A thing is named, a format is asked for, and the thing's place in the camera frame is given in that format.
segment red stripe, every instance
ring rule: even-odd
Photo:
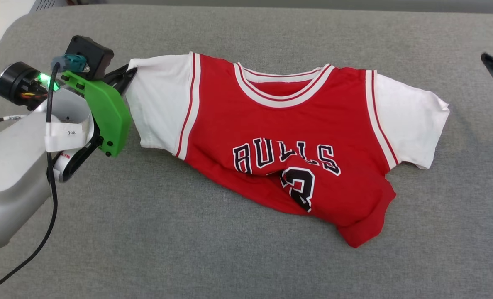
[[[379,117],[378,117],[378,110],[376,109],[376,91],[375,91],[375,85],[374,85],[374,76],[375,73],[374,71],[372,72],[372,102],[374,103],[374,113],[376,114],[376,121],[378,123],[379,130],[381,131],[381,134],[383,134],[383,138],[385,138],[385,141],[387,142],[388,149],[390,150],[390,153],[392,154],[392,157],[394,158],[394,161],[396,162],[396,165],[400,164],[398,162],[398,159],[396,159],[396,155],[394,155],[394,150],[392,149],[392,146],[390,146],[390,142],[388,142],[387,136],[383,132],[383,129],[381,129],[381,124],[379,123]]]
[[[303,73],[303,74],[276,75],[276,74],[259,74],[259,73],[256,73],[254,71],[248,70],[248,69],[245,69],[245,70],[251,74],[256,75],[256,76],[268,76],[271,78],[287,78],[287,77],[292,77],[292,76],[306,76],[308,74],[314,74],[314,73],[319,71],[319,70],[312,70],[311,72],[307,72],[307,73]]]
[[[180,132],[180,141],[178,142],[178,151],[176,151],[175,157],[180,155],[180,149],[182,148],[182,138],[184,136],[185,125],[188,123],[189,114],[191,113],[191,105],[193,104],[193,86],[195,85],[195,53],[193,53],[193,74],[191,78],[191,88],[189,92],[189,107],[188,113],[185,116],[184,125],[182,126],[182,131]]]
[[[278,102],[287,102],[288,100],[294,100],[295,98],[297,97],[300,97],[302,96],[304,93],[308,92],[309,89],[311,89],[313,86],[315,86],[315,84],[320,80],[320,78],[322,78],[322,76],[324,75],[324,73],[326,72],[326,70],[328,70],[330,66],[324,68],[324,70],[321,72],[320,76],[317,77],[317,79],[315,79],[315,81],[313,82],[313,84],[311,84],[310,87],[308,87],[305,91],[301,92],[300,94],[294,96],[294,97],[291,97],[291,98],[286,98],[284,100],[277,100],[275,98],[270,98],[270,97],[267,97],[265,95],[262,95],[261,93],[258,93],[258,91],[256,91],[255,89],[253,89],[252,87],[250,87],[250,85],[247,84],[247,81],[245,80],[244,76],[243,76],[243,68],[241,68],[241,66],[239,66],[239,73],[241,74],[241,80],[243,80],[243,82],[245,83],[245,85],[252,91],[254,91],[254,93],[256,93],[257,95],[259,95],[260,97],[263,97],[263,98],[266,98],[267,100],[275,100],[275,101],[278,101]]]

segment jersey number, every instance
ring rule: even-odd
[[[280,176],[281,185],[290,185],[289,195],[308,213],[311,212],[311,197],[315,187],[315,175],[306,168],[290,167]]]

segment red jersey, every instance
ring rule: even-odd
[[[264,74],[196,53],[133,59],[127,100],[143,147],[163,148],[239,194],[377,236],[401,161],[429,168],[447,104],[372,70]]]

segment blue connector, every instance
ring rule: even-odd
[[[86,58],[82,55],[66,54],[64,56],[55,57],[51,62],[51,68],[53,68],[57,62],[60,64],[59,72],[86,72]]]

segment robotic arm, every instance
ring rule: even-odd
[[[66,85],[55,84],[57,129],[51,136],[45,100],[55,78],[23,62],[2,73],[0,95],[32,113],[0,132],[0,248],[51,196],[46,151],[54,155],[55,180],[66,182],[95,149],[116,157],[125,146],[132,119],[121,95],[137,70],[125,65],[105,75],[113,56],[90,38],[74,36],[66,54],[54,60],[66,70],[61,76]]]

